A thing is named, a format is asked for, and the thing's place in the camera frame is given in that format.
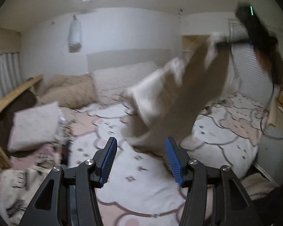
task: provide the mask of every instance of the wooden board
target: wooden board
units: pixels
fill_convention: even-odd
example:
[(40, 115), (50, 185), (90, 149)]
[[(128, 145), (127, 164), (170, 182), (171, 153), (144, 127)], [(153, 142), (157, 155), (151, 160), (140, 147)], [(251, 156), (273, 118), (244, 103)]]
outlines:
[(189, 48), (193, 44), (193, 41), (195, 41), (199, 37), (207, 37), (209, 38), (208, 35), (184, 35), (181, 37), (181, 43), (182, 43), (182, 49), (184, 51), (189, 51)]
[[(22, 85), (11, 91), (7, 94), (3, 99), (0, 100), (0, 113), (12, 102), (14, 101), (20, 94), (28, 89), (32, 89), (34, 92), (34, 85), (38, 85), (38, 83), (43, 80), (43, 75), (38, 75), (31, 80), (24, 82)], [(2, 150), (0, 146), (0, 167), (9, 168), (11, 167), (11, 162), (5, 152)]]
[(0, 28), (0, 54), (17, 53), (21, 50), (21, 34)]

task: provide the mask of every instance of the wooden bed frame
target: wooden bed frame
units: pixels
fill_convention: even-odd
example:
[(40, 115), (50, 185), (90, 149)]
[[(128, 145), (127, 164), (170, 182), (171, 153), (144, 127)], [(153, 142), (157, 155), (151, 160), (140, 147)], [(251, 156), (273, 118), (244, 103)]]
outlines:
[[(36, 90), (39, 89), (40, 83), (43, 80), (43, 75), (38, 75), (30, 80), (25, 81), (22, 85), (18, 86), (12, 92), (7, 94), (4, 98), (0, 100), (0, 113), (19, 95), (21, 95), (24, 91), (30, 90), (36, 95)], [(5, 154), (3, 149), (0, 146), (0, 167), (9, 168), (11, 167), (11, 162), (8, 156)]]

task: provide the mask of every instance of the blanket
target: blanket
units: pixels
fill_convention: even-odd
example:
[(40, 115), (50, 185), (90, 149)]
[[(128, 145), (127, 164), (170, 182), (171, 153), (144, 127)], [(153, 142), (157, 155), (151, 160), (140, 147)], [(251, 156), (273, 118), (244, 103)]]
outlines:
[(12, 224), (19, 224), (31, 199), (55, 165), (58, 164), (53, 155), (40, 155), (36, 165), (30, 168), (1, 173), (0, 206), (6, 210), (4, 214)]
[(54, 165), (60, 164), (61, 153), (56, 151), (58, 148), (55, 144), (44, 144), (31, 155), (23, 158), (11, 156), (12, 170), (24, 170), (32, 166), (43, 168), (52, 168)]
[[(270, 193), (276, 185), (266, 178), (262, 177), (260, 173), (254, 173), (241, 181), (246, 192), (250, 196), (251, 200), (258, 200), (265, 197)], [(208, 219), (212, 215), (213, 211), (213, 188), (208, 188), (207, 205), (205, 210), (205, 218)]]
[(223, 93), (229, 49), (217, 50), (215, 46), (223, 39), (219, 36), (196, 39), (189, 53), (126, 89), (124, 96), (140, 118), (122, 131), (130, 145), (164, 153), (166, 137), (171, 136), (179, 143), (191, 133), (205, 104)]
[[(219, 106), (219, 109), (220, 112), (225, 110), (222, 106)], [(85, 108), (81, 111), (85, 112), (77, 115), (78, 125), (72, 126), (73, 132), (78, 135), (73, 138), (70, 145), (69, 167), (76, 167), (86, 159), (92, 158), (97, 150), (105, 147), (111, 136), (115, 137), (118, 143), (109, 180), (103, 188), (96, 189), (104, 226), (178, 225), (187, 189), (180, 188), (175, 182), (173, 175), (165, 168), (161, 156), (151, 152), (137, 152), (123, 139), (121, 129), (130, 125), (136, 117), (130, 106), (127, 103), (106, 109), (89, 106), (89, 110)], [(204, 140), (221, 138), (222, 141), (223, 138), (228, 138), (224, 137), (224, 133), (230, 134), (229, 138), (236, 136), (231, 130), (218, 129), (218, 127), (214, 129), (215, 137), (208, 132), (205, 135), (201, 134), (202, 138)], [(255, 155), (254, 150), (256, 150), (249, 139), (240, 137), (231, 144), (221, 145), (220, 147), (224, 150), (213, 144), (206, 146), (215, 149), (215, 160), (221, 165), (226, 164), (223, 162), (228, 157), (226, 156), (227, 151), (234, 150), (229, 157), (232, 163), (239, 161), (239, 165), (233, 167), (234, 172), (237, 172), (242, 162), (243, 167), (251, 163)], [(246, 182), (249, 181), (249, 183), (243, 182), (243, 185), (250, 192), (251, 199), (264, 196), (275, 187), (260, 174), (252, 175), (250, 178), (250, 180), (246, 179)], [(208, 188), (206, 218), (211, 215), (212, 200), (212, 189)]]

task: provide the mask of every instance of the white wall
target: white wall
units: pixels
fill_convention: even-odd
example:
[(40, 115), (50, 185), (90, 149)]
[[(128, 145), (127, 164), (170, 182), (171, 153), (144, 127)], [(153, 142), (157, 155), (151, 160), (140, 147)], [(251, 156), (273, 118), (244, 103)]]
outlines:
[(23, 79), (44, 74), (80, 75), (88, 71), (86, 55), (135, 48), (181, 49), (177, 16), (134, 8), (104, 8), (77, 15), (83, 30), (78, 53), (68, 52), (68, 33), (73, 14), (40, 23), (22, 34), (20, 67)]
[[(283, 16), (278, 20), (271, 17), (262, 17), (258, 14), (264, 24), (269, 28), (275, 28), (275, 33), (283, 34)], [(229, 19), (236, 19), (234, 13), (216, 12), (216, 13), (198, 13), (183, 16), (180, 23), (181, 35), (211, 35), (213, 32), (222, 32), (229, 36)], [(279, 41), (279, 50), (283, 58), (283, 36), (277, 33)]]
[[(268, 17), (258, 16), (264, 24), (283, 31), (283, 12), (278, 6), (279, 14), (277, 19), (270, 14)], [(212, 34), (213, 32), (222, 32), (229, 35), (229, 19), (236, 19), (234, 12), (214, 12), (214, 13), (196, 13), (185, 15), (181, 19), (180, 34), (182, 35), (201, 35)]]
[(180, 34), (212, 35), (213, 32), (222, 32), (229, 35), (228, 19), (233, 18), (233, 12), (189, 14), (181, 18)]
[(19, 32), (0, 28), (0, 54), (20, 52), (20, 38)]

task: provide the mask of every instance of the patterned bedspread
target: patterned bedspread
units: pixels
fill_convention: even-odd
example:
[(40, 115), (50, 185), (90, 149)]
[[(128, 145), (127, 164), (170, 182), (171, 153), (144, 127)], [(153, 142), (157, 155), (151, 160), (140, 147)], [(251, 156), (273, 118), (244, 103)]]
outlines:
[[(180, 145), (206, 165), (228, 164), (235, 172), (244, 172), (257, 152), (261, 114), (259, 103), (230, 96), (214, 104), (210, 114), (199, 115), (193, 136)], [(109, 137), (115, 137), (118, 150), (108, 183), (96, 190), (104, 225), (178, 225), (187, 191), (179, 188), (162, 157), (137, 153), (122, 138), (120, 130), (131, 115), (126, 104), (77, 113), (69, 166), (92, 158)], [(211, 193), (207, 200), (212, 200)]]

